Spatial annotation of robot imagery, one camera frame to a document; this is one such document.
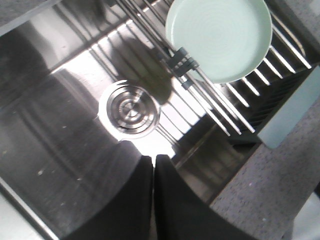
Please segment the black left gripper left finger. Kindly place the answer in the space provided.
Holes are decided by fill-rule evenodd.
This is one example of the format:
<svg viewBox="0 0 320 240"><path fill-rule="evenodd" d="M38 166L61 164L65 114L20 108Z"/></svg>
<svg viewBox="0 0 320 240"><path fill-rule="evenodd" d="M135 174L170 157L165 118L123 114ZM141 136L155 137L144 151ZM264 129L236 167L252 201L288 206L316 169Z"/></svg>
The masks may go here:
<svg viewBox="0 0 320 240"><path fill-rule="evenodd" d="M104 155L85 168L68 191L59 220L63 240L146 240L149 236L153 164L141 154Z"/></svg>

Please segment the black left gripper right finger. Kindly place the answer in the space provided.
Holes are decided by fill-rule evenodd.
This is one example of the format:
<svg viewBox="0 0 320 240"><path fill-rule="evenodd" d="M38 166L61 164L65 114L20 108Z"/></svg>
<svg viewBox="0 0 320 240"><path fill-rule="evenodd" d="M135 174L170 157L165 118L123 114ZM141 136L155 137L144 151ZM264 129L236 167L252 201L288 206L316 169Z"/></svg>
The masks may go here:
<svg viewBox="0 0 320 240"><path fill-rule="evenodd" d="M251 240L209 208L186 184L168 155L156 156L154 213L159 240Z"/></svg>

